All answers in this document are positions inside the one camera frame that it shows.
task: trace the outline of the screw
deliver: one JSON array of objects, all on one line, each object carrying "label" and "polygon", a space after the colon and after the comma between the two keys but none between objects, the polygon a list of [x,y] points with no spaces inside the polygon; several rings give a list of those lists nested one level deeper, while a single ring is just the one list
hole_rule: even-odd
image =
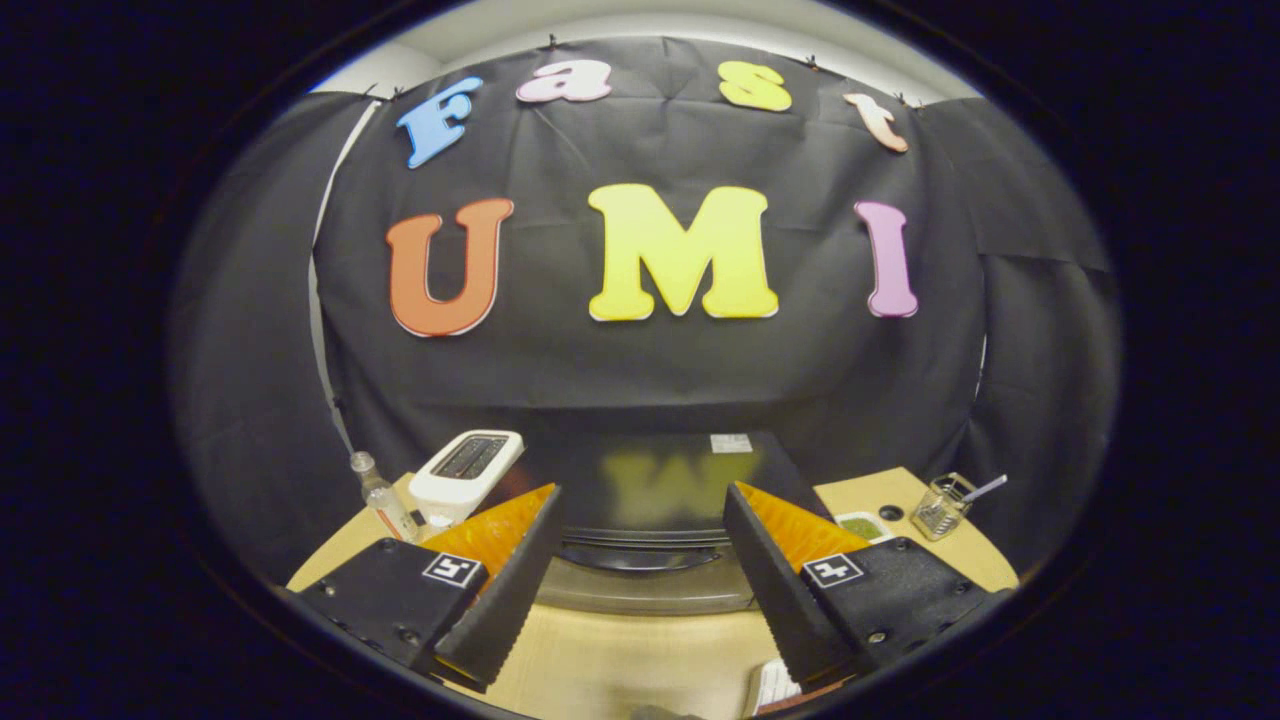
[{"label": "screw", "polygon": [[417,647],[422,642],[419,634],[410,628],[399,628],[396,630],[396,637],[398,637],[401,642],[406,642],[413,647]]}]

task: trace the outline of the glass cup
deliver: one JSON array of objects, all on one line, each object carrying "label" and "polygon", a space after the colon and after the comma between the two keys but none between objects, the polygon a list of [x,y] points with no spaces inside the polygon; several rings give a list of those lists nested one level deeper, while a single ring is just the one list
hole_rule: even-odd
[{"label": "glass cup", "polygon": [[960,527],[965,514],[969,512],[972,503],[961,502],[961,498],[974,489],[973,484],[959,473],[948,473],[929,480],[929,489],[911,511],[911,524],[931,541],[947,537]]}]

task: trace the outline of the pink letter i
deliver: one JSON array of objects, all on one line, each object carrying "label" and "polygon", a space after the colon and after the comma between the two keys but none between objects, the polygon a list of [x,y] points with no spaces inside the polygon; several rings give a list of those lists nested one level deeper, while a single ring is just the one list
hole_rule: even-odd
[{"label": "pink letter i", "polygon": [[911,295],[906,274],[906,247],[902,243],[906,215],[881,202],[855,202],[854,213],[867,222],[876,265],[876,290],[867,299],[867,307],[877,318],[910,318],[920,304]]}]

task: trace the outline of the green food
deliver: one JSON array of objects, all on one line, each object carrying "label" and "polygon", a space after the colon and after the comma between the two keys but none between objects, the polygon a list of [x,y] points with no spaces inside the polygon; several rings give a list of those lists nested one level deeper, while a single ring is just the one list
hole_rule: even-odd
[{"label": "green food", "polygon": [[876,527],[874,523],[872,523],[865,518],[850,518],[847,520],[841,520],[840,527],[845,528],[850,533],[854,533],[855,536],[863,539],[869,539],[869,541],[876,539],[883,534],[881,533],[881,529]]}]

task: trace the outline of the bottle cap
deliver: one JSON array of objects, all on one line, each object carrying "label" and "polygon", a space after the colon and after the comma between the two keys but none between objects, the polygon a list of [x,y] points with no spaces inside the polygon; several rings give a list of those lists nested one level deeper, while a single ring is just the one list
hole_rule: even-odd
[{"label": "bottle cap", "polygon": [[351,469],[357,473],[367,473],[374,469],[374,456],[360,451],[351,456]]}]

